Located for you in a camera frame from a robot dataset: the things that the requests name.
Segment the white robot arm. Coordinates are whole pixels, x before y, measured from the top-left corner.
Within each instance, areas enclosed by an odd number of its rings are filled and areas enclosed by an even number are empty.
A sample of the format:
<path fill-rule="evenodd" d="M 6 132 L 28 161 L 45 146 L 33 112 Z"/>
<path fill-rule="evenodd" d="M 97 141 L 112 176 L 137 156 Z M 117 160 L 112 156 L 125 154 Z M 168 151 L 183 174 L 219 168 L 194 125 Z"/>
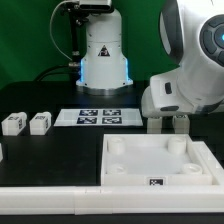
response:
<path fill-rule="evenodd" d="M 79 89 L 113 94 L 129 87 L 121 51 L 121 15 L 96 11 L 86 25 L 87 52 L 81 60 Z M 154 75 L 145 89 L 145 117 L 210 113 L 224 101 L 224 0 L 166 0 L 160 37 L 178 67 Z"/>

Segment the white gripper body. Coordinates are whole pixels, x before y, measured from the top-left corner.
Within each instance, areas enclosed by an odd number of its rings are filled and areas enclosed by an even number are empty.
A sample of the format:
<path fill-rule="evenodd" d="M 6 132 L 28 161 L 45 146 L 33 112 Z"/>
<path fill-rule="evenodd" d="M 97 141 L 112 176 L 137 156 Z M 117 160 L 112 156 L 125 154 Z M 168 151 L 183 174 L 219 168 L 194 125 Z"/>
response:
<path fill-rule="evenodd" d="M 141 99 L 144 117 L 199 114 L 203 99 L 193 87 L 202 87 L 202 75 L 170 71 L 154 75 Z"/>

